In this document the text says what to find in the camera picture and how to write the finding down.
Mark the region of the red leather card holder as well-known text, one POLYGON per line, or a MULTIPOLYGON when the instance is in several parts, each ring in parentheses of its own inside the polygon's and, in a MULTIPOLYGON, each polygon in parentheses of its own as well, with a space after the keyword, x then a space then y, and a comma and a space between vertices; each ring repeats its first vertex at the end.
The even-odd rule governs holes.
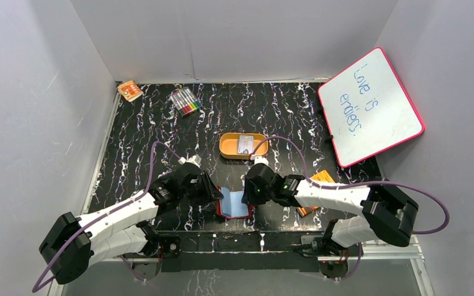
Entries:
POLYGON ((244 191, 230 191, 218 186, 223 198, 216 202, 216 214, 224 219, 245 219, 252 216, 252 205, 243 202, 244 191))

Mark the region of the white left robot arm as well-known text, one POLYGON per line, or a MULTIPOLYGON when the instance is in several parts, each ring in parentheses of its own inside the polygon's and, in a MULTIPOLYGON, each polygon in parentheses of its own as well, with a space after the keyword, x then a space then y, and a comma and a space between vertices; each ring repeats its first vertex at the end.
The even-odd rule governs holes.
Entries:
POLYGON ((223 194, 206 171, 186 162, 123 202, 81 216, 62 214, 39 252, 58 284, 76 280, 106 258, 126 253, 151 257, 163 244, 148 221, 176 209, 183 199, 206 205, 223 199, 223 194))

